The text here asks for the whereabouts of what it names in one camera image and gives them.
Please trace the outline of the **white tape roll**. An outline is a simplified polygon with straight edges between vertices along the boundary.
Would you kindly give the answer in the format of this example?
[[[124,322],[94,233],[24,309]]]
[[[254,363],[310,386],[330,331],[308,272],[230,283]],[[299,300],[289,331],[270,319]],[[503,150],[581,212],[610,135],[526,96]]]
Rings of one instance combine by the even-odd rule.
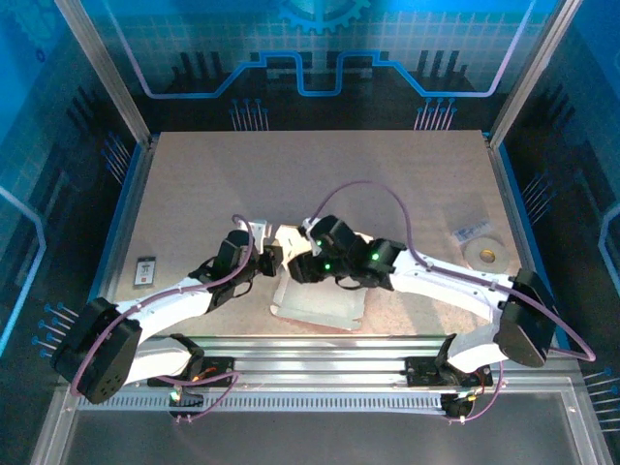
[[[485,273],[502,274],[510,265],[510,254],[506,247],[488,236],[470,240],[464,246],[463,256],[473,270]]]

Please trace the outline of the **clear labelled plastic bag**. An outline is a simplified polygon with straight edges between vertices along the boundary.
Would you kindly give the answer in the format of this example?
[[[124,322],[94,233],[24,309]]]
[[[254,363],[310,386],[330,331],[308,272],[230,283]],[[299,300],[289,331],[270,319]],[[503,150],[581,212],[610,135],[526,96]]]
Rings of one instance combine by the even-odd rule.
[[[453,237],[459,244],[467,243],[475,238],[491,233],[492,225],[487,220],[480,220],[477,223],[461,227],[452,232]]]

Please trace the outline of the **aluminium frame post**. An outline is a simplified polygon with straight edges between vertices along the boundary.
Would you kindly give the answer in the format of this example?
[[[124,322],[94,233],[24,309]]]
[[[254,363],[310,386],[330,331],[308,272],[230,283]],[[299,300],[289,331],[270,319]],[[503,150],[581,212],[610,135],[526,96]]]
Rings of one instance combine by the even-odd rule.
[[[53,1],[136,143],[143,149],[148,148],[151,132],[81,1]]]
[[[488,145],[493,151],[497,151],[504,141],[572,24],[582,2],[583,0],[557,0],[547,25],[492,126]]]

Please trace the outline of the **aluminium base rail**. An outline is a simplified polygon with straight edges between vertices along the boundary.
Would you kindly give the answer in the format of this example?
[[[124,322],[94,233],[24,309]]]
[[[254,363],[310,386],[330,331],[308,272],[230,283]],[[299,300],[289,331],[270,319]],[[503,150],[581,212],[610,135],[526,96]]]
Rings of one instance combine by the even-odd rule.
[[[242,383],[251,388],[318,390],[395,385],[445,392],[471,388],[407,386],[403,375],[405,358],[435,358],[447,337],[187,338],[198,346],[204,357],[233,357],[234,369],[202,381],[177,381],[174,386],[229,388]],[[176,382],[168,377],[159,378]]]

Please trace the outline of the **black left controller box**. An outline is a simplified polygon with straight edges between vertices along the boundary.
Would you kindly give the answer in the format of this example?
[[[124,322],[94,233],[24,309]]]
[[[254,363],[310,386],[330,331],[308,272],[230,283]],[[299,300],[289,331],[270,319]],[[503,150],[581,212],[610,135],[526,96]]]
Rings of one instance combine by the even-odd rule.
[[[195,393],[187,387],[174,386],[169,395],[169,407],[173,410],[186,411],[198,409],[204,404],[203,396]]]

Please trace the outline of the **pink paper box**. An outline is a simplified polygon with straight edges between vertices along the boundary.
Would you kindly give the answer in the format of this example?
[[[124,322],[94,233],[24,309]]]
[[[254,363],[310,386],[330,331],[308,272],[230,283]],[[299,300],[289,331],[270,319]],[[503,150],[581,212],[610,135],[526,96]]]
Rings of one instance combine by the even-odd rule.
[[[360,329],[366,290],[344,290],[332,278],[315,284],[297,283],[289,271],[288,262],[309,252],[310,243],[295,227],[288,225],[274,225],[270,237],[283,251],[280,282],[270,304],[271,314],[305,324],[348,331]]]

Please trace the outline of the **black controller box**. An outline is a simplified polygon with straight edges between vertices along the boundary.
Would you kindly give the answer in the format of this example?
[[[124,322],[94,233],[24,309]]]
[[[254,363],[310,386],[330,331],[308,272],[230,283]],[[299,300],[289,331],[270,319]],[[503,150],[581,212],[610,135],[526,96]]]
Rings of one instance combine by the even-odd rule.
[[[442,394],[440,396],[441,408],[447,419],[461,420],[470,416],[475,400],[475,395],[460,397],[457,394]]]
[[[186,411],[198,409],[204,404],[203,396],[195,393],[187,387],[174,386],[169,395],[169,407],[173,410]]]

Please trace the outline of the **small black white card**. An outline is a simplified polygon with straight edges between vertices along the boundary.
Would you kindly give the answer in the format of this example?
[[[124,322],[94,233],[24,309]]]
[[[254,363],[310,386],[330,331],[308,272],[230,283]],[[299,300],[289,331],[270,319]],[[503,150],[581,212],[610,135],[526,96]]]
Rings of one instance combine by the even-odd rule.
[[[134,277],[135,288],[150,287],[154,284],[155,271],[156,271],[155,257],[139,257],[137,259],[136,272]]]

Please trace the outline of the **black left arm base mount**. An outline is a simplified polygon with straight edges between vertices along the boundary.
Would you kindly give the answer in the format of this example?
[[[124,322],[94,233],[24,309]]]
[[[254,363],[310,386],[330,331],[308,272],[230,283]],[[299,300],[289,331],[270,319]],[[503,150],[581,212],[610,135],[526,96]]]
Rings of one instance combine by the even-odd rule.
[[[162,381],[159,377],[146,381],[150,388],[171,388],[177,381],[197,382],[212,378],[234,369],[234,358],[229,356],[192,356],[186,366],[176,375],[169,374],[168,378],[175,383]]]

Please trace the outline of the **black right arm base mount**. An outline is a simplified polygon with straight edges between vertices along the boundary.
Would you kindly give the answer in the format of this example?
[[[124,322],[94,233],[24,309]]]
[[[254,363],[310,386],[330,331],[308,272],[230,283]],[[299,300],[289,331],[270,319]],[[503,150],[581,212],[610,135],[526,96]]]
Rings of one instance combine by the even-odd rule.
[[[494,385],[488,365],[465,373],[432,357],[406,357],[403,375],[408,387],[489,388]]]

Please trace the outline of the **black right controller box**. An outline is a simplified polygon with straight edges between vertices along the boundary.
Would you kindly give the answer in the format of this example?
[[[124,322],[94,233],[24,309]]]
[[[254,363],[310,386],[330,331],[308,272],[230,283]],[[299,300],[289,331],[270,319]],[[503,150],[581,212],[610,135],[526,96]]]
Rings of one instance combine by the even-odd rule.
[[[440,396],[441,408],[447,419],[461,420],[470,416],[475,400],[475,395],[460,397],[457,394],[442,394]]]

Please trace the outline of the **aluminium table side rail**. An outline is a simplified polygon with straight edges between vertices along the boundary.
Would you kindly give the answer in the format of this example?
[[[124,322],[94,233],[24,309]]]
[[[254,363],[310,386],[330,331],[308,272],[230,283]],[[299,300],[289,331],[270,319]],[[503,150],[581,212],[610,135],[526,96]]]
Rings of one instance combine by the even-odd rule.
[[[503,144],[498,147],[489,144],[488,152],[508,216],[517,256],[523,267],[537,272],[547,290],[553,294],[508,152]]]
[[[95,340],[108,339],[111,331],[118,326],[116,319],[123,314],[114,308],[110,300],[115,297],[118,285],[122,282],[122,272],[158,140],[156,137],[146,148],[136,146],[112,215],[88,299],[91,301],[100,297],[108,303],[108,308],[102,314],[104,318],[95,323]]]

